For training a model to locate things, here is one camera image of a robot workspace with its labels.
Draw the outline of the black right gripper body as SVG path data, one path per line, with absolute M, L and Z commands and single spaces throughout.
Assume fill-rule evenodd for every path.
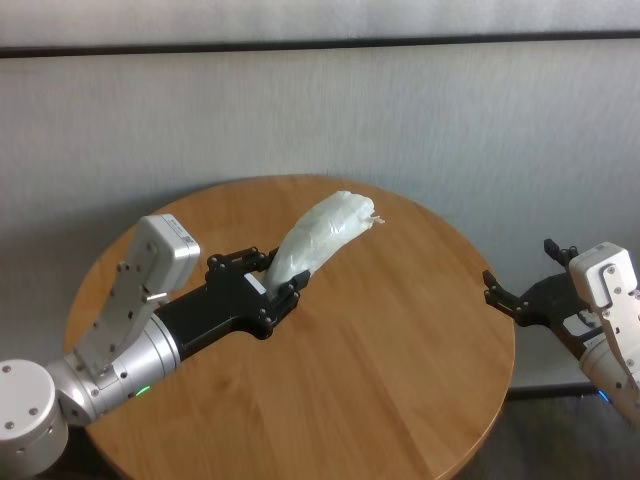
M 600 321 L 579 298 L 567 273 L 535 283 L 519 298 L 514 313 L 514 321 L 518 326 L 545 327 L 577 360 L 585 353 L 586 342 L 603 332 Z M 586 328 L 584 333 L 572 333 L 565 326 L 565 320 L 573 316 Z

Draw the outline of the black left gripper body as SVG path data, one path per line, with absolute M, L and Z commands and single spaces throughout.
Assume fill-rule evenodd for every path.
M 268 302 L 246 275 L 245 259 L 210 259 L 205 283 L 155 311 L 185 360 L 223 337 L 244 332 L 258 340 L 273 333 Z

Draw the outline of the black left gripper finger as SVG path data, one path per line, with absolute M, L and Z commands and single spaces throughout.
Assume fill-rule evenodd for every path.
M 265 300 L 259 308 L 258 331 L 260 340 L 269 338 L 279 323 L 298 305 L 300 292 L 308 284 L 308 273 L 302 272 L 283 283 L 271 300 Z
M 210 271 L 222 268 L 239 268 L 244 272 L 263 272 L 272 264 L 278 248 L 262 252 L 253 246 L 230 254 L 214 254 L 207 258 Z

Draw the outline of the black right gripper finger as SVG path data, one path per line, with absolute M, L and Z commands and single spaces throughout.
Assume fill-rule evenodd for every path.
M 576 246 L 561 248 L 554 240 L 547 238 L 543 242 L 545 254 L 558 263 L 566 272 L 569 272 L 569 264 L 572 259 L 579 255 Z
M 520 298 L 505 290 L 489 270 L 482 272 L 482 279 L 486 304 L 512 319 L 518 319 L 522 312 Z

